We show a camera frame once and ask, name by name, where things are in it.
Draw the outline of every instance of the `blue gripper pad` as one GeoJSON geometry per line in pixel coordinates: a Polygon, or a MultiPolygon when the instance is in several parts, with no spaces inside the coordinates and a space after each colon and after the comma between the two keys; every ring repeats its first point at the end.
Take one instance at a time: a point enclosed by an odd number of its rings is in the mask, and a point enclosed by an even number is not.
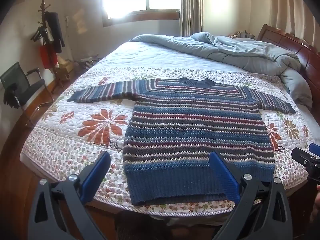
{"type": "Polygon", "coordinates": [[[320,146],[314,143],[309,145],[309,151],[320,157],[320,146]]]}
{"type": "Polygon", "coordinates": [[[102,156],[96,160],[93,169],[82,183],[80,200],[83,204],[93,200],[104,176],[110,168],[111,158],[108,152],[101,153],[102,156]]]}
{"type": "Polygon", "coordinates": [[[238,204],[240,201],[239,184],[216,152],[210,153],[210,168],[218,178],[228,200],[238,204]]]}

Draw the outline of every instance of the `chair backrest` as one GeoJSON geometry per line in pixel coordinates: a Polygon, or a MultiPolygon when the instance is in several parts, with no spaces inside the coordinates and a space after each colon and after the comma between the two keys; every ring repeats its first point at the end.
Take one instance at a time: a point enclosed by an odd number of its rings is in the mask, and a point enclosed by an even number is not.
{"type": "Polygon", "coordinates": [[[19,96],[27,90],[30,86],[28,78],[20,67],[19,62],[16,62],[6,72],[0,76],[0,80],[4,89],[6,90],[13,83],[17,84],[16,95],[19,96]]]}

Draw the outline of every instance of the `window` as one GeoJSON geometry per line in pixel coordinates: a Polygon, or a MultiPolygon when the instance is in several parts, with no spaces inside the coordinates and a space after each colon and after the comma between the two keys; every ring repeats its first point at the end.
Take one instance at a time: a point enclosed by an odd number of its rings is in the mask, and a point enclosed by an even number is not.
{"type": "Polygon", "coordinates": [[[116,23],[179,19],[181,0],[102,0],[103,26],[116,23]]]}

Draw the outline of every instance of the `floral bedspread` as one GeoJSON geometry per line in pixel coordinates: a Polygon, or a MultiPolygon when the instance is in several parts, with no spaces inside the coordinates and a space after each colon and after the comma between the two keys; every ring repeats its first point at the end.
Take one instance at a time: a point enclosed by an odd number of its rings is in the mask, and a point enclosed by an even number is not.
{"type": "Polygon", "coordinates": [[[261,110],[261,117],[274,148],[275,176],[282,180],[286,189],[306,180],[304,167],[292,160],[291,151],[295,147],[308,151],[308,145],[313,142],[308,125],[278,77],[251,73],[121,67],[99,63],[75,81],[48,109],[26,140],[23,154],[55,179],[64,180],[72,173],[78,174],[84,166],[93,163],[102,151],[107,150],[111,155],[111,168],[95,198],[122,209],[178,217],[230,211],[234,206],[230,201],[133,206],[123,170],[122,147],[134,102],[126,99],[97,103],[67,102],[74,91],[89,86],[153,77],[209,78],[220,83],[249,86],[290,102],[296,114],[261,110]]]}

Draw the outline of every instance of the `wooden window sill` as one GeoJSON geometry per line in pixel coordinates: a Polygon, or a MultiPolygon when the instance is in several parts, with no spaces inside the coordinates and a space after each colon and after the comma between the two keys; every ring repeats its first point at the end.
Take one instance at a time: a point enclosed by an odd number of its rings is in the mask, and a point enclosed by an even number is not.
{"type": "Polygon", "coordinates": [[[122,18],[108,19],[107,14],[102,16],[103,27],[128,22],[139,22],[148,20],[179,20],[180,13],[177,9],[151,9],[135,11],[122,18]]]}

